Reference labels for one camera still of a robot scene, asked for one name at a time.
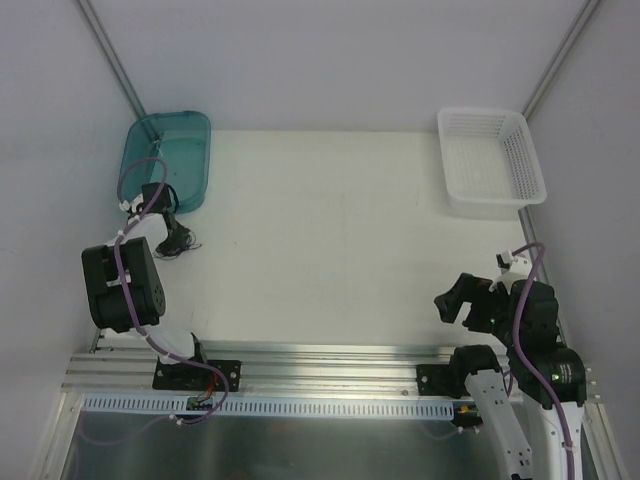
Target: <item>white wall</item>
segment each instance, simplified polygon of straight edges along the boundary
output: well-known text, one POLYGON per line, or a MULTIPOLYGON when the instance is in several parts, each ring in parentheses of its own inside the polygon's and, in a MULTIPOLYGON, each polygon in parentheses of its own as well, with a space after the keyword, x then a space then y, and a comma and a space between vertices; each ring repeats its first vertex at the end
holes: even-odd
POLYGON ((150 111, 223 130, 435 131, 523 108, 583 0, 96 0, 150 111))
POLYGON ((133 122, 71 0, 0 15, 0 478, 23 479, 92 331, 80 263, 119 224, 133 122))
POLYGON ((607 0, 531 122, 548 191, 535 223, 572 345, 640 469, 640 3, 607 0))

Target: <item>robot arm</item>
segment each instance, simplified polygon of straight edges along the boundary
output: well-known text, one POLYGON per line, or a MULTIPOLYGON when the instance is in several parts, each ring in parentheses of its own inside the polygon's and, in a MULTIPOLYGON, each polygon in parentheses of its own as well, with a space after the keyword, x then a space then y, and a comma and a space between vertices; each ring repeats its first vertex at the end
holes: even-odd
MULTIPOLYGON (((148 190, 154 192, 156 188, 156 184, 151 184, 148 190)), ((136 211, 137 206, 143 203, 144 197, 141 194, 130 207, 132 211, 136 211)), ((165 312, 165 295, 151 252, 170 234, 173 215, 168 213, 171 206, 168 192, 161 196, 157 205, 153 213, 140 220, 122 242, 121 251, 128 269, 129 288, 136 299, 143 330, 164 350, 183 358, 193 358, 197 345, 195 337, 181 328, 159 324, 160 317, 165 312)), ((133 324, 115 270, 113 245, 116 238, 82 253, 91 316, 98 328, 111 328, 117 333, 142 338, 132 329, 133 324)), ((159 360, 166 365, 178 363, 165 357, 159 357, 159 360)))
MULTIPOLYGON (((558 411, 540 382, 515 352, 512 325, 530 262, 511 252, 498 255, 501 275, 495 280, 462 274, 447 293, 435 299, 445 323, 454 323, 464 302, 471 309, 463 325, 491 333, 506 347, 511 374, 523 392, 529 423, 527 442, 504 391, 503 376, 493 349, 485 345, 459 347, 446 370, 429 377, 432 389, 454 398, 471 395, 496 451, 501 478, 565 480, 567 452, 558 411)), ((580 433, 586 399, 584 366, 576 352, 558 340, 558 304, 548 285, 534 282, 521 323, 520 341, 527 358, 542 373, 561 400, 569 432, 574 475, 582 478, 580 433)))

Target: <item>cable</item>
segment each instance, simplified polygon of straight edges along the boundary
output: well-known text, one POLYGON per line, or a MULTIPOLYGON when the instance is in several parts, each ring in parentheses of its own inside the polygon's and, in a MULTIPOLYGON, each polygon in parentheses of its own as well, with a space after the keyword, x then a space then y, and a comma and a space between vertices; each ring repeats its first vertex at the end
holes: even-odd
POLYGON ((156 248, 155 258, 162 260, 174 260, 188 250, 200 248, 202 244, 196 243, 196 234, 175 219, 170 222, 175 224, 169 228, 167 239, 156 248))
POLYGON ((435 435, 434 433, 431 433, 425 423, 420 423, 420 430, 422 430, 422 433, 425 437, 430 438, 431 440, 435 440, 436 442, 444 442, 445 440, 449 440, 456 435, 461 435, 465 431, 462 427, 455 427, 455 430, 451 432, 445 433, 443 435, 435 435))
POLYGON ((507 370, 502 374, 502 383, 504 383, 504 389, 507 392, 507 397, 511 396, 511 391, 513 390, 513 375, 511 374, 511 370, 507 370), (509 386, 504 381, 504 377, 509 376, 509 386))
POLYGON ((173 188, 170 183, 167 183, 167 188, 173 195, 173 213, 177 213, 178 208, 180 208, 180 200, 178 199, 178 194, 176 193, 176 189, 173 188))
POLYGON ((84 433, 84 428, 83 428, 84 415, 85 415, 85 412, 80 412, 80 416, 78 418, 78 426, 76 427, 77 434, 85 442, 87 442, 90 445, 96 446, 96 447, 115 447, 117 445, 122 445, 123 443, 127 443, 130 440, 133 440, 135 437, 137 437, 141 433, 146 432, 152 426, 154 426, 156 423, 159 423, 161 420, 169 420, 170 419, 166 415, 162 415, 162 416, 154 418, 153 420, 151 420, 150 422, 148 422, 147 424, 145 424, 144 426, 142 426, 141 428, 139 428, 135 432, 131 433, 130 435, 127 435, 124 438, 119 438, 118 440, 106 440, 106 441, 103 441, 103 440, 94 440, 93 438, 88 437, 84 433))
POLYGON ((193 420, 188 420, 188 419, 179 419, 178 420, 178 424, 195 425, 195 424, 198 424, 198 423, 202 423, 205 420, 207 420, 209 417, 211 417, 211 415, 213 415, 217 410, 219 410, 220 407, 222 406, 222 404, 227 400, 227 397, 229 396, 229 381, 227 380, 227 377, 219 369, 217 369, 215 367, 212 367, 211 365, 204 364, 204 363, 199 363, 199 362, 194 362, 193 360, 190 360, 190 359, 185 358, 185 357, 180 357, 178 355, 175 355, 175 354, 173 354, 171 352, 168 352, 168 351, 164 350, 162 347, 160 347, 153 340, 153 338, 142 327, 142 325, 140 325, 140 320, 138 319, 138 313, 136 312, 135 305, 133 303, 133 298, 131 297, 131 292, 129 290, 129 285, 127 283, 126 271, 125 271, 125 268, 124 268, 124 264, 122 262, 122 254, 120 252, 120 246, 122 245, 122 241, 125 239, 127 234, 129 232, 131 232, 131 230, 133 230, 138 223, 140 223, 140 220, 142 220, 145 217, 145 215, 147 213, 149 213, 149 211, 153 207, 153 204, 156 202, 156 200, 160 196, 160 193, 162 192, 162 189, 163 189, 163 187, 164 187, 164 185, 166 184, 166 181, 167 181, 167 175, 168 175, 169 169, 167 167, 167 164, 164 162, 164 160, 162 160, 160 158, 155 158, 155 157, 143 158, 142 160, 138 160, 137 162, 132 163, 125 170, 125 172, 122 174, 122 176, 118 180, 118 192, 117 192, 118 193, 118 199, 120 199, 120 201, 123 200, 122 185, 124 184, 124 180, 127 177, 127 175, 129 174, 129 172, 131 172, 131 170, 133 168, 135 168, 136 166, 141 165, 143 163, 148 163, 148 162, 158 162, 162 166, 162 169, 163 169, 162 180, 160 181, 160 184, 158 185, 158 189, 156 190, 156 193, 153 194, 153 197, 151 197, 151 200, 144 207, 144 209, 142 210, 140 215, 134 217, 133 221, 128 223, 124 227, 124 230, 122 230, 121 232, 118 233, 118 237, 116 238, 115 244, 113 246, 114 256, 115 256, 115 261, 116 261, 116 269, 118 271, 118 278, 120 279, 120 283, 122 285, 122 293, 124 294, 125 302, 127 304, 127 308, 129 310, 129 314, 131 315, 131 320, 133 321, 133 326, 134 326, 136 332, 138 332, 147 341, 149 346, 153 350, 155 350, 162 357, 170 358, 171 360, 175 360, 177 362, 181 362, 181 363, 183 363, 185 365, 189 365, 191 367, 196 367, 196 368, 202 368, 204 370, 209 370, 210 372, 213 372, 214 374, 218 375, 218 377, 222 380, 222 383, 224 384, 224 394, 222 395, 222 398, 220 399, 220 401, 218 403, 216 403, 215 405, 213 405, 212 408, 207 411, 207 413, 205 413, 201 417, 198 417, 198 418, 193 419, 193 420))
POLYGON ((520 299, 518 300, 518 305, 516 307, 516 313, 513 319, 513 346, 515 348, 516 354, 520 361, 524 364, 524 366, 531 372, 531 374, 540 382, 542 387, 547 391, 553 405, 556 407, 556 411, 558 412, 558 418, 560 419, 560 426, 562 428, 562 435, 564 437, 564 448, 567 451, 567 478, 569 480, 575 480, 575 458, 573 456, 573 451, 571 450, 573 447, 573 442, 571 441, 571 431, 569 430, 569 422, 567 421, 567 416, 565 414, 564 408, 562 407, 562 402, 558 398, 558 395, 553 390, 553 387, 547 382, 546 378, 538 371, 538 369, 531 363, 531 361, 527 358, 522 350, 522 346, 520 345, 520 323, 522 322, 522 314, 524 313, 524 307, 527 303, 527 297, 529 296, 529 292, 531 291, 531 287, 533 286, 533 281, 540 269, 540 265, 542 265, 542 259, 544 258, 544 254, 546 248, 544 243, 533 242, 529 243, 523 247, 520 247, 514 250, 513 255, 517 255, 519 253, 525 252, 527 250, 531 250, 532 248, 538 248, 538 255, 533 262, 533 266, 531 267, 531 271, 529 272, 529 276, 524 284, 522 289, 522 293, 520 294, 520 299))
POLYGON ((213 390, 215 389, 217 383, 218 376, 214 373, 213 375, 211 375, 211 382, 209 382, 209 387, 202 394, 196 397, 196 403, 202 403, 209 400, 211 398, 211 395, 213 395, 213 390))

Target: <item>white mesh basket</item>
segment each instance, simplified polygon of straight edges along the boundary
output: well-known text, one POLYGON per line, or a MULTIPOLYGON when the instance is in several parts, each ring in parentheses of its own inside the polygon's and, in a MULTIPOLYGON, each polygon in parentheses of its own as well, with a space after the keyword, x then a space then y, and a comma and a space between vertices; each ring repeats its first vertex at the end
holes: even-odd
POLYGON ((458 212, 508 215, 547 198, 521 114, 445 108, 438 112, 438 130, 447 192, 458 212))

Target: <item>purple cable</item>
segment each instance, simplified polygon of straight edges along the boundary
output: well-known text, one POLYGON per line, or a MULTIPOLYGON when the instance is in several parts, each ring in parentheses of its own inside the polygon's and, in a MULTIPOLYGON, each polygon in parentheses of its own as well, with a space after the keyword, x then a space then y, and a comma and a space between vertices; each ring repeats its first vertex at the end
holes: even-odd
POLYGON ((122 185, 124 184, 124 180, 129 174, 129 172, 131 172, 131 170, 136 166, 141 165, 142 163, 147 163, 147 162, 158 162, 160 165, 162 165, 162 169, 163 169, 162 180, 160 181, 160 185, 158 186, 158 189, 156 190, 156 192, 153 194, 153 197, 151 197, 151 200, 149 201, 149 203, 144 207, 142 212, 140 212, 140 215, 133 217, 134 218, 133 221, 127 224, 124 227, 124 230, 122 231, 122 233, 118 235, 118 238, 116 238, 115 244, 113 246, 114 256, 116 260, 116 269, 118 270, 118 277, 120 279, 120 283, 122 284, 122 293, 124 294, 124 298, 127 303, 127 307, 129 309, 129 314, 131 315, 131 320, 133 321, 133 326, 136 332, 138 332, 147 341, 149 346, 163 357, 170 358, 171 360, 175 360, 177 362, 183 363, 185 365, 189 365, 191 367, 197 367, 197 368, 202 368, 204 370, 209 370, 215 373, 222 380, 222 383, 224 384, 224 394, 222 395, 222 398, 220 399, 220 401, 217 404, 215 404, 206 414, 194 420, 182 419, 181 421, 181 423, 185 425, 195 425, 207 420, 211 415, 213 415, 217 410, 219 410, 222 404, 227 400, 227 397, 229 396, 229 381, 227 380, 227 377, 219 369, 212 367, 211 365, 194 362, 188 358, 180 357, 178 355, 175 355, 171 352, 164 350, 153 340, 153 338, 149 336, 147 331, 144 330, 144 328, 142 328, 142 326, 140 325, 140 320, 138 319, 138 313, 136 312, 135 305, 133 304, 133 298, 131 297, 131 292, 129 291, 126 272, 124 269, 124 265, 122 263, 122 256, 120 253, 120 245, 122 244, 122 241, 124 240, 126 235, 129 232, 131 232, 133 228, 135 228, 135 226, 140 222, 140 220, 142 220, 145 217, 145 215, 149 213, 149 211, 153 207, 153 204, 156 202, 156 200, 160 196, 160 193, 162 192, 162 188, 167 182, 167 175, 168 175, 169 169, 167 168, 167 164, 164 162, 164 160, 160 158, 155 158, 155 157, 143 158, 142 160, 138 160, 137 162, 131 164, 129 168, 125 170, 122 177, 120 177, 120 180, 118 181, 118 198, 119 199, 122 198, 122 185))
POLYGON ((531 287, 533 286, 533 281, 540 269, 540 265, 542 265, 542 259, 545 254, 545 246, 544 243, 534 242, 525 245, 524 247, 520 247, 514 250, 513 255, 517 255, 524 251, 530 250, 534 247, 538 247, 538 255, 533 262, 533 266, 531 267, 531 271, 529 272, 529 276, 524 284, 522 289, 522 293, 520 294, 520 300, 518 300, 518 305, 516 307, 516 313, 513 319, 513 346, 516 350, 516 354, 520 361, 527 367, 527 370, 531 372, 531 374, 536 377, 536 379, 540 382, 542 387, 547 391, 553 405, 556 407, 556 411, 558 412, 558 418, 560 419, 560 426, 562 427, 562 435, 564 437, 564 447, 567 451, 567 478, 569 480, 575 480, 575 459, 573 457, 573 451, 571 448, 573 447, 573 442, 571 441, 571 431, 569 430, 569 422, 567 421, 567 416, 564 412, 564 408, 562 408, 562 402, 558 398, 558 395, 553 390, 553 387, 547 382, 544 376, 536 369, 536 367, 529 361, 527 356, 522 351, 522 346, 520 345, 520 323, 522 322, 522 314, 524 313, 524 307, 527 303, 527 297, 529 296, 529 292, 531 291, 531 287))

